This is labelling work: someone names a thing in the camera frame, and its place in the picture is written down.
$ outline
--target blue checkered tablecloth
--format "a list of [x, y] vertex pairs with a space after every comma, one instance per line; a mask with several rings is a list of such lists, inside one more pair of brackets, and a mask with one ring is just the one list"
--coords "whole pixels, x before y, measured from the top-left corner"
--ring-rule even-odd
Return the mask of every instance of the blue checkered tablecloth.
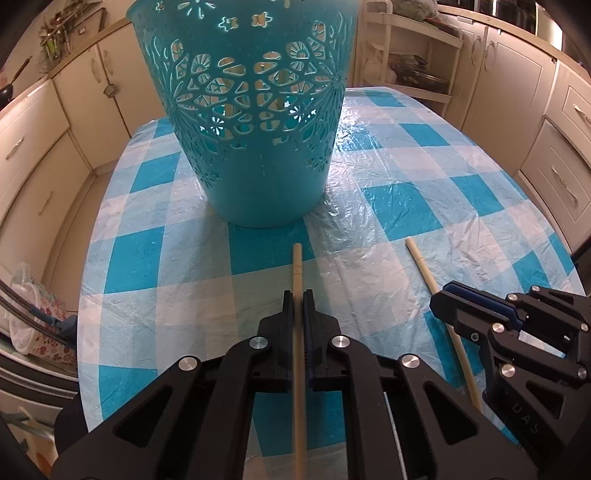
[[[509, 175], [402, 93], [347, 91], [324, 200], [303, 219], [266, 230], [218, 217], [169, 122], [144, 125], [113, 173], [85, 266], [78, 347], [89, 427], [181, 356], [223, 355], [254, 335], [291, 288], [295, 242], [303, 244], [305, 288], [344, 334], [380, 355], [417, 353], [462, 389], [404, 245], [409, 235], [441, 286], [458, 280], [503, 297], [532, 284], [583, 294], [558, 236]], [[467, 349], [482, 388], [482, 366]], [[310, 478], [342, 478], [340, 394], [310, 393], [308, 402]], [[290, 411], [289, 395], [257, 395], [252, 478], [291, 475]]]

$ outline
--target tile floor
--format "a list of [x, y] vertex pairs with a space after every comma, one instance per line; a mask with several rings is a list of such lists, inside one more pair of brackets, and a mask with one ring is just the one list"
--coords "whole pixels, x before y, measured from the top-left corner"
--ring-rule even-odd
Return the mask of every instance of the tile floor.
[[69, 312], [78, 311], [86, 252], [111, 174], [112, 172], [102, 174], [92, 183], [68, 230], [48, 285], [50, 291], [64, 300]]

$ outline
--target drawer handle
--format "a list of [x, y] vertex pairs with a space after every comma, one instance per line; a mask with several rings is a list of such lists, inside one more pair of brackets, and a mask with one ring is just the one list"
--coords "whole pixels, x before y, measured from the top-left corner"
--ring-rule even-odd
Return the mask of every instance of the drawer handle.
[[90, 71], [92, 72], [92, 76], [95, 78], [96, 83], [100, 83], [102, 78], [99, 72], [99, 65], [94, 57], [90, 59]]
[[113, 61], [111, 60], [111, 54], [108, 52], [108, 50], [104, 50], [103, 51], [104, 54], [104, 64], [105, 64], [105, 68], [107, 69], [107, 72], [109, 72], [110, 75], [115, 74], [115, 71], [113, 70]]
[[474, 58], [474, 53], [476, 50], [476, 42], [482, 43], [482, 37], [480, 35], [478, 35], [476, 37], [476, 40], [474, 40], [474, 43], [472, 44], [472, 50], [470, 51], [470, 61], [472, 62], [473, 65], [476, 65], [476, 59]]
[[43, 212], [47, 208], [47, 205], [49, 205], [49, 202], [51, 201], [51, 197], [53, 197], [53, 190], [51, 192], [49, 192], [49, 195], [47, 196], [47, 200], [45, 200], [45, 203], [41, 207], [41, 210], [39, 210], [39, 212], [37, 212], [37, 215], [41, 216], [43, 214]]
[[484, 52], [484, 70], [485, 72], [488, 72], [488, 57], [491, 53], [491, 49], [494, 50], [495, 48], [495, 42], [493, 42], [492, 40], [490, 42], [488, 42], [488, 46], [486, 47], [486, 51]]
[[552, 170], [552, 173], [554, 175], [556, 175], [556, 177], [558, 178], [558, 181], [560, 182], [560, 184], [564, 187], [564, 189], [569, 193], [569, 195], [573, 198], [573, 202], [574, 202], [574, 206], [578, 207], [579, 206], [579, 199], [575, 196], [575, 194], [572, 192], [572, 190], [569, 188], [569, 186], [567, 185], [567, 183], [564, 181], [564, 178], [562, 178], [560, 176], [560, 173], [558, 173], [558, 171], [554, 168], [553, 165], [550, 166], [550, 170]]
[[12, 147], [10, 152], [8, 152], [8, 155], [6, 155], [7, 160], [10, 160], [10, 157], [12, 157], [17, 152], [18, 147], [20, 147], [24, 141], [25, 137], [23, 136], [18, 142], [14, 144], [14, 147]]
[[587, 115], [585, 112], [583, 112], [583, 111], [582, 111], [582, 110], [581, 110], [581, 109], [578, 107], [578, 105], [576, 105], [575, 103], [573, 103], [573, 108], [574, 108], [574, 110], [575, 110], [575, 111], [576, 111], [576, 112], [577, 112], [577, 113], [578, 113], [580, 116], [582, 116], [582, 117], [583, 117], [583, 120], [585, 120], [585, 121], [586, 121], [586, 122], [587, 122], [589, 125], [591, 125], [591, 119], [589, 118], [589, 116], [588, 116], [588, 115]]

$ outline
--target flower cutout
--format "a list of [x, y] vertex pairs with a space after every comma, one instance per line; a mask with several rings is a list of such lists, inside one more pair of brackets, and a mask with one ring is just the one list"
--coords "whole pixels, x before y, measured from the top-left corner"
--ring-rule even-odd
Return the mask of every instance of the flower cutout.
[[208, 9], [213, 10], [216, 7], [216, 4], [213, 4], [211, 2], [202, 2], [201, 0], [182, 2], [177, 5], [177, 9], [184, 10], [185, 15], [187, 15], [188, 17], [191, 15], [191, 13], [195, 12], [198, 20], [202, 20], [205, 18], [205, 12]]

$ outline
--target cabinet handle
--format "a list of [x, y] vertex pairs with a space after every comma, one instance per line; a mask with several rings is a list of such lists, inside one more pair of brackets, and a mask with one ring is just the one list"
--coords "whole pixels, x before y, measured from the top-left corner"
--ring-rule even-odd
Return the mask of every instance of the cabinet handle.
[[570, 190], [569, 186], [567, 185], [567, 183], [564, 181], [564, 179], [560, 176], [560, 173], [558, 173], [558, 171], [554, 168], [553, 165], [550, 166], [550, 170], [552, 170], [552, 173], [554, 175], [556, 175], [556, 177], [558, 178], [558, 181], [560, 182], [560, 184], [564, 187], [564, 189], [567, 191], [567, 193], [572, 197], [573, 202], [574, 202], [574, 206], [578, 207], [579, 206], [579, 199], [576, 197], [576, 195]]
[[103, 50], [103, 56], [107, 72], [109, 72], [109, 75], [113, 75], [115, 72], [113, 70], [113, 61], [111, 60], [111, 54], [107, 50]]
[[12, 147], [10, 149], [10, 152], [8, 152], [8, 155], [6, 155], [7, 160], [10, 160], [10, 157], [12, 157], [17, 152], [18, 147], [20, 147], [24, 141], [25, 141], [25, 137], [23, 135], [22, 138], [14, 144], [14, 147]]
[[90, 59], [90, 69], [92, 70], [92, 76], [95, 78], [96, 83], [100, 83], [102, 78], [100, 77], [99, 64], [95, 58]]
[[583, 117], [583, 120], [585, 120], [589, 125], [591, 125], [591, 118], [589, 118], [589, 116], [583, 112], [575, 103], [573, 103], [573, 108], [574, 110]]
[[472, 50], [470, 51], [470, 60], [472, 61], [473, 65], [476, 65], [476, 59], [474, 58], [474, 53], [476, 50], [476, 42], [482, 43], [482, 37], [480, 35], [478, 35], [476, 37], [476, 40], [474, 40], [474, 43], [472, 44]]
[[494, 47], [494, 46], [495, 46], [495, 42], [493, 42], [491, 40], [490, 42], [488, 42], [488, 45], [486, 47], [486, 51], [484, 52], [484, 69], [485, 69], [486, 72], [488, 72], [488, 63], [487, 63], [487, 60], [488, 60], [488, 56], [489, 56], [489, 53], [490, 53], [490, 49], [491, 49], [491, 47]]
[[115, 95], [117, 95], [118, 92], [119, 92], [119, 89], [117, 88], [117, 85], [113, 85], [112, 83], [108, 84], [105, 87], [105, 90], [103, 90], [103, 93], [108, 98], [113, 98]]
[[47, 196], [47, 200], [45, 200], [45, 203], [41, 207], [41, 210], [39, 210], [37, 212], [37, 215], [41, 216], [43, 214], [43, 212], [47, 208], [47, 205], [49, 205], [49, 202], [51, 201], [51, 197], [53, 197], [53, 190], [49, 192], [49, 195]]

